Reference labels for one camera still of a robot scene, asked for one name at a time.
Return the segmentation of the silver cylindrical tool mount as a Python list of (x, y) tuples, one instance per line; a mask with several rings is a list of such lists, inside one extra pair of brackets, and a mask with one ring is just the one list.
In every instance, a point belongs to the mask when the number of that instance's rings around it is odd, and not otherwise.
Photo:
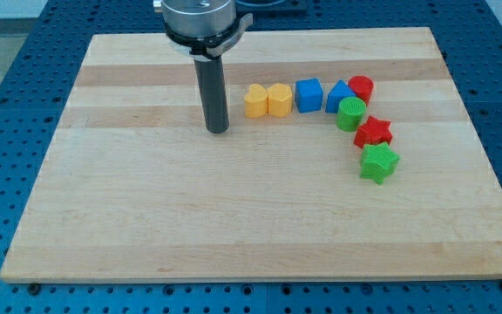
[(254, 23), (240, 14), (234, 0), (154, 0), (166, 36), (179, 53), (195, 60), (214, 60), (234, 48)]

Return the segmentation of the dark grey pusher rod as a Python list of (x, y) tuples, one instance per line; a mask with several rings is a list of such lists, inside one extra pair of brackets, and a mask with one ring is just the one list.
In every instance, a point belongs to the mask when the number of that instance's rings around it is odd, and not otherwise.
[(229, 127), (226, 85), (221, 57), (194, 61), (206, 128), (224, 133)]

